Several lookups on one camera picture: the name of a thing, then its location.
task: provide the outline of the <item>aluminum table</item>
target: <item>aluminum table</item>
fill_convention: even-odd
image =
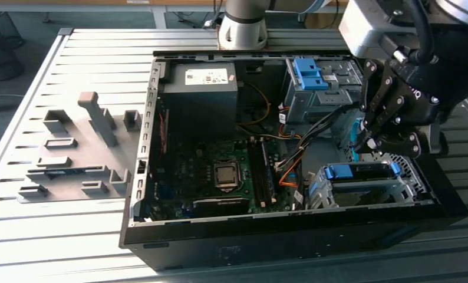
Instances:
[[[270,30],[277,50],[343,49],[334,31]],[[94,88],[110,111],[142,106],[154,50],[214,50],[214,33],[196,29],[61,30],[0,142],[0,282],[468,282],[468,218],[387,250],[156,273],[117,247],[124,199],[21,204],[18,163],[37,155],[42,110]],[[56,94],[50,100],[49,93]],[[442,126],[449,156],[442,169],[468,205],[468,101]]]

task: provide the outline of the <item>open computer tower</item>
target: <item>open computer tower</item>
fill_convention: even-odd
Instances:
[[[430,156],[353,152],[361,80],[345,52],[157,52],[120,246],[156,270],[237,265],[383,249],[466,217]]]

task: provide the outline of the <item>cpu socket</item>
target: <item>cpu socket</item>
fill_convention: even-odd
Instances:
[[[214,185],[225,193],[238,187],[238,165],[234,160],[217,160],[214,162]]]

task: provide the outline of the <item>white sticker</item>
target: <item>white sticker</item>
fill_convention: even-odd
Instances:
[[[335,75],[323,75],[322,78],[325,79],[325,81],[338,81],[335,79]]]
[[[185,85],[228,84],[226,69],[189,69],[185,76]]]
[[[299,203],[303,203],[303,196],[297,190],[294,191],[293,197],[295,201],[298,201]]]
[[[286,123],[286,114],[282,114],[282,113],[278,114],[278,122],[281,124]]]

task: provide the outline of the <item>power supply label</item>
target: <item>power supply label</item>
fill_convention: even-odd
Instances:
[[[228,84],[226,69],[189,69],[185,75],[185,85]]]

